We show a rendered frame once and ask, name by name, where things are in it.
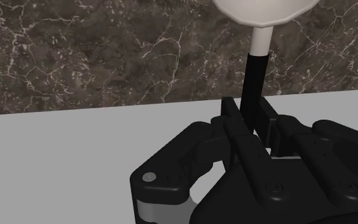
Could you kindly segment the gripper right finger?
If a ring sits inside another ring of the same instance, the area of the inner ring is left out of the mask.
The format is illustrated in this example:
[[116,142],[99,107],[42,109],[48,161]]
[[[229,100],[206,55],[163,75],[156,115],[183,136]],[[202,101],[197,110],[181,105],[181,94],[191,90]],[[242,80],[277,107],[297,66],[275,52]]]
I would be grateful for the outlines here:
[[256,131],[273,157],[301,157],[330,203],[358,207],[358,131],[330,120],[307,127],[278,114],[264,97]]

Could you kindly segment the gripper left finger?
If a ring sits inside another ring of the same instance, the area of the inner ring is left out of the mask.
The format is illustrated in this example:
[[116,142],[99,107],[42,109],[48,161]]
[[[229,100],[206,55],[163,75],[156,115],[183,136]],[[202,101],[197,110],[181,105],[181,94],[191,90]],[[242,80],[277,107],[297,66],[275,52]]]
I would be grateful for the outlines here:
[[246,193],[268,211],[287,207],[291,190],[267,154],[276,111],[264,97],[221,100],[221,114],[209,123],[194,122],[146,160],[130,176],[135,224],[195,224],[199,206],[191,187],[222,161],[225,176],[245,173]]

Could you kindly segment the white ladle with black handle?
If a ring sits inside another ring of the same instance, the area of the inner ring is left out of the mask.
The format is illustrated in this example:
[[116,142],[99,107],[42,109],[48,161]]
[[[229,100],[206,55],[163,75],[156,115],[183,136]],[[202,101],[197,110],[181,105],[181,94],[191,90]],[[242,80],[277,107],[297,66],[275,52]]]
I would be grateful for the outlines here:
[[319,1],[212,0],[228,18],[240,25],[252,27],[240,101],[242,118],[251,132],[255,129],[274,27],[286,24],[311,10]]

